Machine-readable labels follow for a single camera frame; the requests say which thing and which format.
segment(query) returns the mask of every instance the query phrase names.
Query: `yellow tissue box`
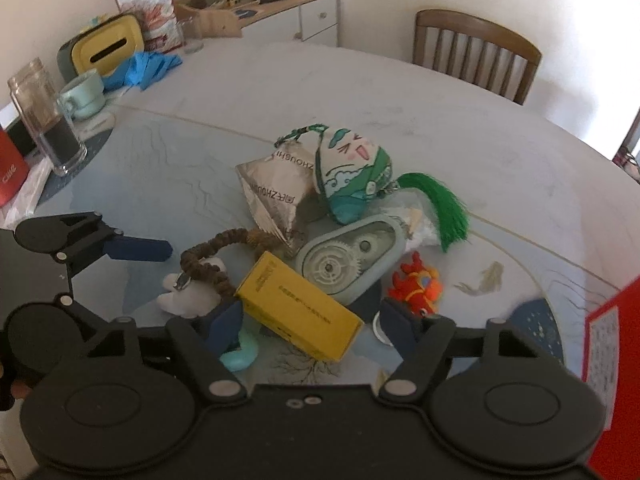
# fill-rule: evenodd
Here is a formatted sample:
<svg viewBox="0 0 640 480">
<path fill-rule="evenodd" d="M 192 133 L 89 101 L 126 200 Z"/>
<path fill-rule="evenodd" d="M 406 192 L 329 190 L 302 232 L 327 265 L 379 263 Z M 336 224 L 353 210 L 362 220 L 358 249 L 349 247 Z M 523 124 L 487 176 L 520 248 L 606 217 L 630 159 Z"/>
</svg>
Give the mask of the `yellow tissue box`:
<svg viewBox="0 0 640 480">
<path fill-rule="evenodd" d="M 271 253 L 264 253 L 236 294 L 244 311 L 315 359 L 339 361 L 362 320 Z"/>
</svg>

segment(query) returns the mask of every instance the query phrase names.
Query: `person's finger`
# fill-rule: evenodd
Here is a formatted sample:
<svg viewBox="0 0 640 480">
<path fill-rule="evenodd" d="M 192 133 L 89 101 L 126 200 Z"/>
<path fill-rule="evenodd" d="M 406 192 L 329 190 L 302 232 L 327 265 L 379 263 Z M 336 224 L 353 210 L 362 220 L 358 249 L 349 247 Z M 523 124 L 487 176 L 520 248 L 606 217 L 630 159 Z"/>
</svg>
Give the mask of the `person's finger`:
<svg viewBox="0 0 640 480">
<path fill-rule="evenodd" d="M 31 392 L 31 388 L 21 380 L 15 380 L 11 385 L 11 394 L 14 399 L 24 399 Z"/>
</svg>

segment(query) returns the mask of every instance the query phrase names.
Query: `dark liquid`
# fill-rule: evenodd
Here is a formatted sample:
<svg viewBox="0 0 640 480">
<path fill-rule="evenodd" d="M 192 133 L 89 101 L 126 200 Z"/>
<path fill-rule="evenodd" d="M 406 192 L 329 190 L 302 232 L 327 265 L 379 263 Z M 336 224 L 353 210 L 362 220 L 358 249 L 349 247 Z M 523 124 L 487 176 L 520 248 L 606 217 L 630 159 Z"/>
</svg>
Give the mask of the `dark liquid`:
<svg viewBox="0 0 640 480">
<path fill-rule="evenodd" d="M 40 134 L 40 139 L 49 145 L 49 153 L 56 166 L 64 166 L 80 151 L 78 139 L 65 118 L 62 117 L 46 132 Z"/>
</svg>

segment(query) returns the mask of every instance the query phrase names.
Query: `glass bottle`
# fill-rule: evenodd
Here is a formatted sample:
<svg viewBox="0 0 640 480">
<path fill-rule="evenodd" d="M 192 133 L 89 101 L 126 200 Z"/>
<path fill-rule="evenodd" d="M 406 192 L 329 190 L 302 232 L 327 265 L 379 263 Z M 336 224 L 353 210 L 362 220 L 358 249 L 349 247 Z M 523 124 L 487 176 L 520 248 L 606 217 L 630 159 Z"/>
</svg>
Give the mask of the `glass bottle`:
<svg viewBox="0 0 640 480">
<path fill-rule="evenodd" d="M 76 136 L 71 118 L 60 103 L 49 72 L 39 57 L 22 67 L 7 82 L 15 107 L 40 151 L 64 176 L 86 156 L 84 142 Z"/>
</svg>

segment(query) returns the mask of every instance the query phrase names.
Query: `orange fish toy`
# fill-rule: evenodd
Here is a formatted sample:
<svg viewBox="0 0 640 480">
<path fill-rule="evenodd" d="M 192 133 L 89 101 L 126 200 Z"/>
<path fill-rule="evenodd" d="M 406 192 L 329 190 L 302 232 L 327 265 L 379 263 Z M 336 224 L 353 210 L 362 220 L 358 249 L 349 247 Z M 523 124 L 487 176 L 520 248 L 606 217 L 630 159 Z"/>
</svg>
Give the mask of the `orange fish toy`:
<svg viewBox="0 0 640 480">
<path fill-rule="evenodd" d="M 400 268 L 406 278 L 400 278 L 398 272 L 393 275 L 393 288 L 388 290 L 390 297 L 404 301 L 418 316 L 436 314 L 438 307 L 436 302 L 442 295 L 442 284 L 438 278 L 440 273 L 435 267 L 425 266 L 420 259 L 420 254 L 415 251 L 412 254 L 410 264 L 401 264 Z"/>
</svg>

